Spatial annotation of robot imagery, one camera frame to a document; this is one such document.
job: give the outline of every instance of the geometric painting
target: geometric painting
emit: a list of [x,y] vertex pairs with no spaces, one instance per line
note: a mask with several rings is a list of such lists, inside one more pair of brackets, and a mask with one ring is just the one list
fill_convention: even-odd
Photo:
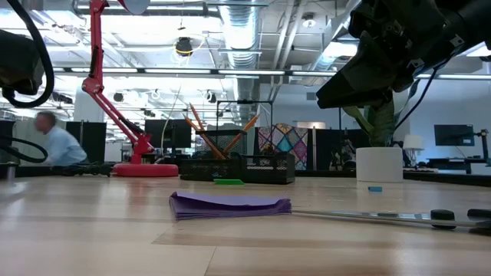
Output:
[[271,147],[275,152],[288,152],[295,157],[295,169],[307,169],[308,129],[277,123],[269,127],[259,127],[259,151]]

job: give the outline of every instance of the wooden tabletop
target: wooden tabletop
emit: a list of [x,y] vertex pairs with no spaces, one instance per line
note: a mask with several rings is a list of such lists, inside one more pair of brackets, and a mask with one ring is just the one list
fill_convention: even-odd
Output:
[[288,196],[297,209],[491,209],[491,189],[299,178],[287,186],[105,176],[0,181],[0,275],[491,275],[491,237],[469,229],[307,215],[175,222],[174,191]]

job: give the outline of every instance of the red lamp arm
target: red lamp arm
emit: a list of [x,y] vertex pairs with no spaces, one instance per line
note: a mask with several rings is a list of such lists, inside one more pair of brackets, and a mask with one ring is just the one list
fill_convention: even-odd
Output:
[[153,152],[153,147],[150,145],[151,135],[146,134],[140,128],[129,122],[102,94],[102,91],[104,90],[102,75],[104,51],[102,50],[101,15],[108,6],[106,0],[91,1],[91,71],[82,84],[82,90],[87,92],[95,100],[95,102],[130,139],[133,144],[131,163],[140,164],[142,154]]

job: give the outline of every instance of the purple paper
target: purple paper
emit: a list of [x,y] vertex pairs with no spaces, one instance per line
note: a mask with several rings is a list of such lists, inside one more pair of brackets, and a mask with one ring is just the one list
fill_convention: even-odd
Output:
[[169,199],[176,219],[233,218],[292,213],[290,199],[255,196],[197,195],[175,192]]

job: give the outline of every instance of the black monitor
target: black monitor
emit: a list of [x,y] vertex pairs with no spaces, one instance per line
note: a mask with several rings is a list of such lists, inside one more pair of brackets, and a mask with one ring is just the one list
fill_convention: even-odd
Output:
[[[160,148],[160,141],[162,139],[163,126],[166,124],[166,120],[145,120],[145,132],[152,134],[150,144],[155,148]],[[176,132],[174,140],[174,146],[176,148],[190,148],[191,147],[191,126],[186,120],[169,120],[167,124],[166,132],[163,136],[163,145],[166,148],[172,147],[172,128]]]
[[435,125],[437,146],[474,146],[473,125]]

